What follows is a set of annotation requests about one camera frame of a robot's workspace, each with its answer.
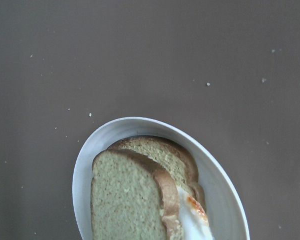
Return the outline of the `bread slice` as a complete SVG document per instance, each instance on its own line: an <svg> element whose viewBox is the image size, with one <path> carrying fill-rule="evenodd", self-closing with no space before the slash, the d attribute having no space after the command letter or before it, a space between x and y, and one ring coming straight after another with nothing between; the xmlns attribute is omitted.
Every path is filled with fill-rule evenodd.
<svg viewBox="0 0 300 240"><path fill-rule="evenodd" d="M159 163L125 149L93 160L91 222L95 240L182 240L174 179Z"/></svg>
<svg viewBox="0 0 300 240"><path fill-rule="evenodd" d="M204 190L198 183L197 164L183 146L162 137L137 135L121 139L111 144L109 149L127 149L143 154L161 164L182 187L206 210Z"/></svg>

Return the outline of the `white round plate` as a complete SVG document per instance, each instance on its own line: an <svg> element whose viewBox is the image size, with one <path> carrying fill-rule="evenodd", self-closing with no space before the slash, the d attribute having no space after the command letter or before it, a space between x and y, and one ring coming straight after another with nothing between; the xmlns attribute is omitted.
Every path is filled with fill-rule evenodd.
<svg viewBox="0 0 300 240"><path fill-rule="evenodd" d="M97 128L83 144L73 173L72 198L77 226L84 240L92 239L90 192L94 157L111 144L131 136L169 139L194 157L204 189L207 215L216 240L248 240L248 223L240 197L215 157L197 140L167 123L146 117L123 117Z"/></svg>

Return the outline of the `fried egg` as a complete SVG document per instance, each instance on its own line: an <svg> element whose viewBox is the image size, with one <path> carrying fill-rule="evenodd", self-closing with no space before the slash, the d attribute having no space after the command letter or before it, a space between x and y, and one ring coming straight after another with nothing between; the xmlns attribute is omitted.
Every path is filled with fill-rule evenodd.
<svg viewBox="0 0 300 240"><path fill-rule="evenodd" d="M208 216L202 205L181 187L177 187L179 196L179 219L184 230L185 240L213 240Z"/></svg>

